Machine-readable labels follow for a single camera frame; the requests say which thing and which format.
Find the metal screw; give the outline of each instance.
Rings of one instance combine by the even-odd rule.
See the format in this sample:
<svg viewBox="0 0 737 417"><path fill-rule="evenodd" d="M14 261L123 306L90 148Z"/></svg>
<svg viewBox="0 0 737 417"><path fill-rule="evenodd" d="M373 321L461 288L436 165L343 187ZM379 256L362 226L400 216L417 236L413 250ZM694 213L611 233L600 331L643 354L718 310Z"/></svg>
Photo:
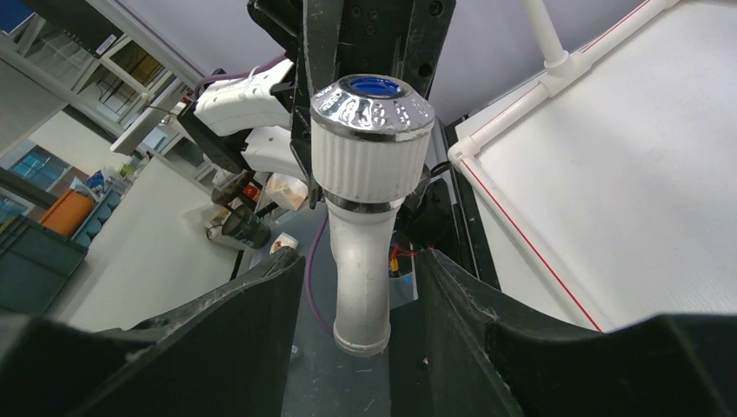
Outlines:
<svg viewBox="0 0 737 417"><path fill-rule="evenodd" d="M442 13L442 3L435 1L430 4L430 16L439 16Z"/></svg>

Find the black storage bin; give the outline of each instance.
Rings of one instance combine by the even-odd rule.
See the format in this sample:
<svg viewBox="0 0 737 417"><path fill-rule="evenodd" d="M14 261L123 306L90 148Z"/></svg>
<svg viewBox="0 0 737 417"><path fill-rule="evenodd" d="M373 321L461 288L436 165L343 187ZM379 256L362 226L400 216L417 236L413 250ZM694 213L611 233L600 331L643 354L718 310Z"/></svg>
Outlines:
<svg viewBox="0 0 737 417"><path fill-rule="evenodd" d="M0 309L41 314L87 255L87 248L18 216L0 225Z"/></svg>

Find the orange container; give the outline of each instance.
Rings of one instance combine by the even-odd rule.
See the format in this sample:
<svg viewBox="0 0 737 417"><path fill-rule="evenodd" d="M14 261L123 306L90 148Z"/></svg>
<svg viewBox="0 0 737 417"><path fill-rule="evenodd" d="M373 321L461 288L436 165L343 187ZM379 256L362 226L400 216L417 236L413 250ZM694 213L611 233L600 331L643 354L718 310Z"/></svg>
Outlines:
<svg viewBox="0 0 737 417"><path fill-rule="evenodd" d="M40 223L59 235L71 237L82 226L84 219L90 215L95 205L92 199L67 189L43 215Z"/></svg>

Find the red line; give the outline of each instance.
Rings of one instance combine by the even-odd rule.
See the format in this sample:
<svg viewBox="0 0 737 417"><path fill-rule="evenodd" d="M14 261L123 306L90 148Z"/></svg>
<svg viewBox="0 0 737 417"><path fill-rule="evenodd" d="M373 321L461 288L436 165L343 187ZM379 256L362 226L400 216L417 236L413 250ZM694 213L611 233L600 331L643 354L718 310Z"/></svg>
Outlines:
<svg viewBox="0 0 737 417"><path fill-rule="evenodd" d="M525 98L525 96L526 96L526 95L528 95L529 93L531 93L533 89L536 89L536 88L538 88L538 87L540 87L540 84L537 84L537 85L535 85L535 86L534 86L534 87L533 87L532 89L530 89L530 91L528 91L527 93L523 94L523 95L522 95L522 97L520 97L520 98L516 99L514 103L512 103L512 104L509 104L509 105L507 106L507 108L506 108L506 109L504 109L504 110L500 111L498 115L494 116L494 117L493 117L493 118L492 118L491 120L489 120L488 122L484 123L484 125L483 125L483 126L481 126L481 127L479 128L479 129L477 129L477 130L476 130L476 132L472 133L472 134L471 134L471 135L470 135L469 137L473 137L473 136L474 136L475 134L479 133L479 130L481 130L481 129L483 129L483 128L487 127L487 126L488 126L488 125L489 125L489 124L490 124L491 122L493 122L493 121L494 121L494 119L495 119L495 118L497 118L497 117L501 116L501 114L502 114L502 113L504 113L505 111L509 110L509 108L510 108L510 107L512 107L512 106L514 106L515 104L517 104L517 102L519 102L519 101L520 101L521 99Z"/></svg>
<svg viewBox="0 0 737 417"><path fill-rule="evenodd" d="M550 267L550 264L548 263L548 261L545 261L545 258L543 258L542 255L540 255L540 252L532 244L532 242L528 239L528 237L525 236L524 233L522 233L522 230L520 229L520 227L517 226L517 223L515 223L515 221L512 220L512 217L509 215L509 213L507 213L507 210L505 210L504 207L502 207L501 204L496 200L496 198L491 194L491 192L489 192L489 190L486 188L486 186L483 184L483 182L481 182L481 180L479 179L479 177L476 176L476 173L468 166L468 164L466 163L466 161L461 161L461 162L463 162L463 165L466 166L466 169L468 169L468 172L470 172L471 175L474 176L474 178L476 179L476 181L478 181L478 183L481 184L481 186L484 188L484 190L486 191L486 193L488 194L488 196L491 197L492 200L494 200L494 203L496 204L496 207L498 207L499 210L501 210L501 212L504 213L504 215L507 217L507 220L509 220L509 222L512 223L512 226L514 226L515 229L517 229L517 232L522 236L522 239L524 239L525 242L529 245L529 247L533 250L534 254L537 255L538 258L540 258L540 260L542 261L543 264L545 264L545 267L548 268L548 271L550 271L550 274L553 274L553 276L558 281L558 283L561 284L561 286L563 287L563 289L566 290L566 292L568 293L568 295L575 302L576 306L578 306L578 308L586 316L586 318L589 321L591 321L591 324L594 325L594 327L596 328L596 330L598 330L600 332L601 331L601 328L599 327L598 324L596 324L596 321L594 321L594 319L591 317L591 314L589 314L588 311L586 311L586 309L581 305L581 303L578 301L578 299L575 297L575 295L571 292L571 290L568 289L568 286L563 282L563 280L560 278L560 276L558 276L558 274L555 273L555 271L553 270L553 268Z"/></svg>
<svg viewBox="0 0 737 417"><path fill-rule="evenodd" d="M615 29L617 29L617 28L619 27L619 25L621 25L621 24L622 24L622 23L624 23L624 22L625 22L625 21L626 21L627 19L629 19L630 17L632 17L632 15L633 15L633 14L637 13L637 12L638 12L638 11L639 11L640 9L642 9L643 7L645 7L645 4L648 4L648 3L650 3L650 0L647 0L647 1L645 2L645 3L643 3L643 4L640 4L640 5L639 5L639 6L637 7L637 9L635 9L635 10L632 10L632 11L631 11L631 12L630 12L630 13L629 13L628 15L624 16L624 18L623 18L622 20L620 20L619 22L617 22L617 24L616 24L616 25L612 26L611 28L609 28L609 30L607 30L606 32L604 32L604 35L601 35L601 36L599 36L599 38L598 38L598 39L596 39L596 40L595 40L595 41L594 41L593 43L591 43L590 45L588 45L588 46L586 47L586 49L584 49L584 50L583 50L583 52L586 52L587 50L590 50L592 46L596 45L596 44L597 44L597 43L598 43L598 42L599 42L599 41L600 41L601 39L603 39L603 38L604 38L604 37L605 37L606 35L608 35L609 33L611 33L611 32L612 32L612 30L615 30Z"/></svg>

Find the white pipe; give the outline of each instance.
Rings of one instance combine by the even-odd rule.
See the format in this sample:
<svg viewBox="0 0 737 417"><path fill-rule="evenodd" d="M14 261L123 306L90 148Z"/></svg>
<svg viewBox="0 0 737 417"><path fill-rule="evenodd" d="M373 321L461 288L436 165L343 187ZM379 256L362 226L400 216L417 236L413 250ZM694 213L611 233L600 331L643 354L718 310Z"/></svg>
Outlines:
<svg viewBox="0 0 737 417"><path fill-rule="evenodd" d="M493 141L499 134L508 129L509 126L543 103L545 98L548 96L554 96L558 91L565 89L568 85L582 76L591 64L601 59L603 55L613 49L616 44L622 42L627 38L627 36L632 35L632 33L650 21L660 11L672 7L674 4L678 3L678 1L679 0L647 0L642 3L637 9L633 10L610 30L605 32L604 35L591 42L586 48L584 48L582 54L574 53L568 57L567 61L579 61L578 65L561 65L562 68L570 70L571 76L565 76L565 74L563 76L560 76L559 74L552 75L549 73L550 71L548 71L548 74L543 76L540 81L543 88L541 88L540 85L536 86L518 101L504 109L499 115L491 119L481 129L468 137L462 138L448 151L448 158L451 158L451 156L457 154L459 151L462 152L463 155L475 155L479 153L481 151L481 147ZM544 5L542 5L542 9L535 10L536 13L544 12L547 14Z"/></svg>
<svg viewBox="0 0 737 417"><path fill-rule="evenodd" d="M575 324L599 331L603 328L612 328L614 324L599 309L586 288L574 278L566 262L536 233L524 217L514 210L514 206L480 163L474 157L467 157L460 161L457 169L468 178L476 194L484 201L497 222L503 226L508 238L521 249L528 265L537 270L538 276L550 278L545 281L548 289L558 298L559 304Z"/></svg>
<svg viewBox="0 0 737 417"><path fill-rule="evenodd" d="M387 258L396 212L347 211L327 201L330 247L338 266L333 335L339 348L357 356L381 352L389 342Z"/></svg>
<svg viewBox="0 0 737 417"><path fill-rule="evenodd" d="M527 224L519 213L513 209L513 206L506 201L475 156L481 152L481 148L485 144L493 141L512 124L545 102L546 98L564 90L585 74L593 63L602 59L609 51L660 12L673 7L679 1L645 1L581 52L571 54L559 65L548 67L548 72L531 90L524 93L517 101L502 110L476 132L463 137L448 150L448 159L471 183L476 194L495 215L497 221L505 227L508 235L513 236L513 242L518 244L518 247L521 248L529 260L532 260L548 286L554 288L555 293L559 296L565 296L574 302L574 304L566 303L565 305L568 306L568 310L581 325L588 324L589 327L597 329L612 327L611 321L599 310L597 303L571 274L566 263L555 254L553 249L539 237L534 228ZM548 46L543 46L545 41L542 39L542 34L548 25L545 16L543 16L543 13L547 15L544 4L540 0L525 0L524 3L530 15L530 21L533 22L533 26L536 28L535 34L541 48L547 48ZM552 30L554 33L552 24L550 24L548 30ZM551 51L554 50L554 43L551 43L549 47Z"/></svg>
<svg viewBox="0 0 737 417"><path fill-rule="evenodd" d="M591 42L583 49L583 54L591 63L599 61L609 51L613 50L617 45L644 26L645 23L658 16L663 10L670 9L678 2L679 0L647 0L623 17L610 30L607 30L603 35Z"/></svg>
<svg viewBox="0 0 737 417"><path fill-rule="evenodd" d="M545 66L554 67L561 64L568 57L568 53L563 50L561 40L555 33L555 27L550 20L545 3L542 0L522 0L522 4L528 13L537 44L540 45L542 55L545 57Z"/></svg>
<svg viewBox="0 0 737 417"><path fill-rule="evenodd" d="M514 103L507 106L496 117L481 126L476 132L464 138L471 147L469 152L475 155L481 151L481 147L497 137L501 132L507 130L527 113L532 111L548 98L548 91L537 84Z"/></svg>

